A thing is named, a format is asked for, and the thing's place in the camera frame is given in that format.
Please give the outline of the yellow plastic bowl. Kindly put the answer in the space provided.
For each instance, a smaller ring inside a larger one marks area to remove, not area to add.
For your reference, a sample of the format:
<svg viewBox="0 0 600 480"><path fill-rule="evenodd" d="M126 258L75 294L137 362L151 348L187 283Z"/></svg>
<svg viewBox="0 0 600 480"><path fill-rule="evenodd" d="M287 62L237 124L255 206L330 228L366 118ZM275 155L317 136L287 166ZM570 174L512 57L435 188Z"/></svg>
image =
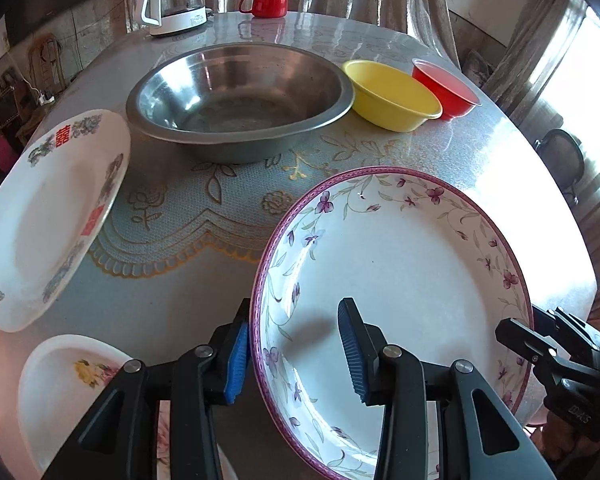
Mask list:
<svg viewBox="0 0 600 480"><path fill-rule="evenodd" d="M442 115L438 98L411 75L392 66L350 60L342 64L353 84L356 114L393 132L411 132Z"/></svg>

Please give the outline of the large stainless steel basin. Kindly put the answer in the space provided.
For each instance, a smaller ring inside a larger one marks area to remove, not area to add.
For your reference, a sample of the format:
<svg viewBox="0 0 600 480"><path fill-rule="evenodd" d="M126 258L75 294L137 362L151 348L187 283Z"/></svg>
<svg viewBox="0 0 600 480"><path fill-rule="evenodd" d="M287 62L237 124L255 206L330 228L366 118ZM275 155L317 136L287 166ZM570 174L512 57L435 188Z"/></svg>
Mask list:
<svg viewBox="0 0 600 480"><path fill-rule="evenodd" d="M282 44L217 44L171 58L126 101L129 122L217 164L262 162L343 118L354 89L336 64Z"/></svg>

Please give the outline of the red mug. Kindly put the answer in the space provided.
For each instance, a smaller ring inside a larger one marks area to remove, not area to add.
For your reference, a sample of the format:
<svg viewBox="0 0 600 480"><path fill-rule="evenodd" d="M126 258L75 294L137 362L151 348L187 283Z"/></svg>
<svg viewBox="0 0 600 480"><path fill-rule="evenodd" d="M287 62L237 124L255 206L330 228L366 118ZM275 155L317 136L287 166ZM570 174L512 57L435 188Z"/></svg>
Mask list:
<svg viewBox="0 0 600 480"><path fill-rule="evenodd" d="M288 0L240 0L238 10L255 18L283 18L288 12Z"/></svg>

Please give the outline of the white plate red blue pattern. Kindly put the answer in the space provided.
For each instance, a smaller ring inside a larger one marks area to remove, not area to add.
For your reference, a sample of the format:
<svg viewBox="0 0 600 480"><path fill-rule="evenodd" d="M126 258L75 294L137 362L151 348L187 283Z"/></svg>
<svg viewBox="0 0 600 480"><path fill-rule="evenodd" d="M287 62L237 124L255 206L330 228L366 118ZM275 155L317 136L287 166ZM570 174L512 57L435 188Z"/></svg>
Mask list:
<svg viewBox="0 0 600 480"><path fill-rule="evenodd" d="M76 273L129 166L131 133L88 110L44 133L0 185L0 330L40 318Z"/></svg>

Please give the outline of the red plastic bowl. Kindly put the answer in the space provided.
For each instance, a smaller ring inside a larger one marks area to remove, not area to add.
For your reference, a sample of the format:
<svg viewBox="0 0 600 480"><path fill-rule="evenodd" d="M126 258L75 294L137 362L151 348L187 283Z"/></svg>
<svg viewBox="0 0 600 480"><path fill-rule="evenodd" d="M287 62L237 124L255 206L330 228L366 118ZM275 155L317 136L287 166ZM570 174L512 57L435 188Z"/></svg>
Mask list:
<svg viewBox="0 0 600 480"><path fill-rule="evenodd" d="M442 106L441 120L450 122L466 116L480 105L475 92L448 70L434 63L416 58L412 77L427 87Z"/></svg>

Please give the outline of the white plate pink roses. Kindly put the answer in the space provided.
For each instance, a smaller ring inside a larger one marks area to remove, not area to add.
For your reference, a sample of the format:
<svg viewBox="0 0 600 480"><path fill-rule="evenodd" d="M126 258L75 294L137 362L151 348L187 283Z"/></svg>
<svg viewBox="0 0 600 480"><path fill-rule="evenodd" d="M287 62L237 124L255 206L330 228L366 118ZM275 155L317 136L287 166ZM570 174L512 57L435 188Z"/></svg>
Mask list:
<svg viewBox="0 0 600 480"><path fill-rule="evenodd" d="M88 408L131 358L104 342L59 335L39 344L19 379L20 434L42 474Z"/></svg>

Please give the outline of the white glass electric kettle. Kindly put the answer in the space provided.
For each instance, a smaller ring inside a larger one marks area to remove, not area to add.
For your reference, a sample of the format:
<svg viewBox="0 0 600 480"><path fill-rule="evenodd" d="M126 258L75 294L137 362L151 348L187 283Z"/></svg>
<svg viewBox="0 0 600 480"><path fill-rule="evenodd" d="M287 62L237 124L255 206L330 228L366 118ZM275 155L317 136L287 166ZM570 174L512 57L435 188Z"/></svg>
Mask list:
<svg viewBox="0 0 600 480"><path fill-rule="evenodd" d="M206 0L137 0L134 20L151 36L168 36L204 25Z"/></svg>

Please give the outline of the purple floral rimmed plate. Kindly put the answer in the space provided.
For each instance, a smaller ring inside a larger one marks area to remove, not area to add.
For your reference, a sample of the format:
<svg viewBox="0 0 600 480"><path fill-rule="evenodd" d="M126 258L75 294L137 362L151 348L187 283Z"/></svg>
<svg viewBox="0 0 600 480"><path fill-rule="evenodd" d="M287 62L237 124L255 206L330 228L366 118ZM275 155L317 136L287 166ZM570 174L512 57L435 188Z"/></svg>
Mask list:
<svg viewBox="0 0 600 480"><path fill-rule="evenodd" d="M429 174L373 166L335 174L280 220L251 294L257 381L280 434L329 479L373 477L381 408L355 394L337 308L419 359L470 361L518 408L529 364L500 344L498 323L531 325L524 276L505 237L457 188Z"/></svg>

